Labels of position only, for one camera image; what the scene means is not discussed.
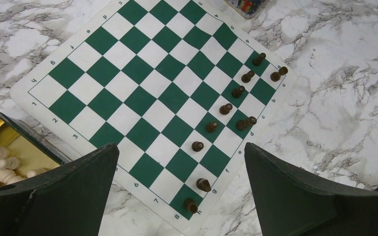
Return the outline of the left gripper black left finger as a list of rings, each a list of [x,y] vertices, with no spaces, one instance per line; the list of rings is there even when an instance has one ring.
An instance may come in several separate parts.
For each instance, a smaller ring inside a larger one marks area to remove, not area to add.
[[[119,158],[108,143],[0,188],[0,236],[96,236]]]

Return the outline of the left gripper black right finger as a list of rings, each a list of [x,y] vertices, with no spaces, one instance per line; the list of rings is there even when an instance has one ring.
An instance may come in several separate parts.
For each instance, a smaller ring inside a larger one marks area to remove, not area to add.
[[[265,236],[378,236],[378,188],[317,176],[246,143],[245,163]]]

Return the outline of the dark queen piece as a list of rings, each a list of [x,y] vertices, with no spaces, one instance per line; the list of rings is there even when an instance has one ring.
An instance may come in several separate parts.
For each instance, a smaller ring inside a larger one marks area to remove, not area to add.
[[[249,127],[254,126],[257,123],[257,119],[255,117],[248,117],[246,119],[241,119],[237,121],[236,128],[238,130],[246,130]]]

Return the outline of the dark rook corner placed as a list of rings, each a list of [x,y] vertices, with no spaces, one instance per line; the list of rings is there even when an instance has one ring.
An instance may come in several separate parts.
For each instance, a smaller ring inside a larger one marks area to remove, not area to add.
[[[198,212],[198,205],[196,201],[192,198],[187,198],[184,201],[184,208],[190,212],[191,214],[195,214]]]

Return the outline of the dark pawn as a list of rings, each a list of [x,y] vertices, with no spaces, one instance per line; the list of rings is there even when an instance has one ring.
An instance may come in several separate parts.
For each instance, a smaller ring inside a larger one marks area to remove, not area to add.
[[[252,77],[255,75],[255,72],[253,70],[250,70],[246,74],[244,74],[241,78],[243,83],[249,83],[252,79]]]

